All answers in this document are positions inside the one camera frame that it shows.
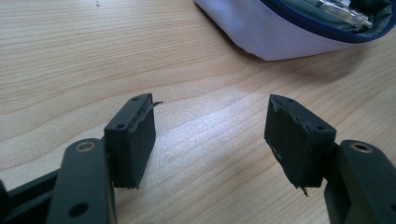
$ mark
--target screw hole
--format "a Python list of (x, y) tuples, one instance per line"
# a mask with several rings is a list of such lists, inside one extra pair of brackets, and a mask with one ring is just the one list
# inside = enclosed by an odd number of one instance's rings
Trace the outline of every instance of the screw hole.
[(70, 217), (79, 217), (84, 214), (88, 210), (87, 203), (78, 203), (70, 208), (69, 216)]
[(353, 144), (351, 144), (351, 147), (355, 150), (358, 150), (359, 152), (364, 152), (364, 153), (372, 153), (373, 152), (372, 148), (370, 148), (366, 145), (360, 144), (360, 143), (353, 143)]
[(123, 128), (123, 127), (125, 127), (125, 125), (123, 125), (123, 124), (117, 124), (116, 129), (121, 129), (121, 128)]

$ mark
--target metal ring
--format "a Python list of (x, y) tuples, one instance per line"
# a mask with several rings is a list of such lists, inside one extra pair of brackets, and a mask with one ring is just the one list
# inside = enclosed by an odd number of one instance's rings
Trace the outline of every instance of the metal ring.
[(77, 152), (86, 152), (89, 151), (91, 149), (93, 149), (95, 147), (95, 143), (94, 142), (83, 142), (78, 144), (75, 147), (75, 151)]
[(350, 146), (353, 149), (355, 149), (359, 152), (362, 152), (362, 153), (372, 153), (373, 152), (373, 149), (371, 147), (369, 147), (363, 143), (352, 143), (352, 144), (350, 144)]

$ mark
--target wooden table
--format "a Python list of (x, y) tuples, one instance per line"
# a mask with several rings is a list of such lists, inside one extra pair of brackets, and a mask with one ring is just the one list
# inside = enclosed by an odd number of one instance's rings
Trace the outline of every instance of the wooden table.
[(265, 62), (192, 0), (3, 1), (0, 178), (8, 189), (100, 138), (152, 92), (157, 141), (141, 189), (117, 189), (119, 223), (327, 223), (263, 140), (268, 96), (294, 98), (396, 164), (396, 33), (319, 56)]

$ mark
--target black bracket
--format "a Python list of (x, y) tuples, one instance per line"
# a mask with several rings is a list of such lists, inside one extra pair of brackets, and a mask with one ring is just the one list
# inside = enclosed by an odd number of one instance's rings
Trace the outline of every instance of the black bracket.
[(139, 188), (155, 143), (151, 93), (132, 98), (100, 139), (70, 145), (61, 168), (7, 192), (0, 223), (116, 223), (114, 187)]
[(296, 187), (328, 181), (331, 223), (396, 223), (396, 169), (364, 142), (334, 143), (336, 130), (292, 99), (271, 95), (264, 138)]

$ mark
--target black plastic part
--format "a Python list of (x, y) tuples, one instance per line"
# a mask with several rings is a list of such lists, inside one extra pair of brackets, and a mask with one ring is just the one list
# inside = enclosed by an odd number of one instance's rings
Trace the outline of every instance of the black plastic part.
[(47, 223), (116, 223), (114, 191), (101, 140), (84, 139), (67, 148)]
[(346, 195), (331, 187), (325, 199), (331, 223), (396, 223), (396, 169), (378, 148), (346, 140), (335, 154)]
[(2, 196), (1, 209), (3, 212), (6, 207), (7, 215), (1, 223), (44, 223), (57, 174), (58, 171), (53, 171), (13, 189), (5, 200)]
[(332, 150), (336, 130), (290, 98), (270, 95), (264, 138), (296, 187), (319, 187), (322, 155)]
[(110, 176), (116, 188), (139, 188), (155, 143), (156, 104), (150, 93), (136, 96), (105, 127)]
[(9, 211), (9, 197), (4, 187), (3, 181), (0, 181), (0, 220), (3, 220)]

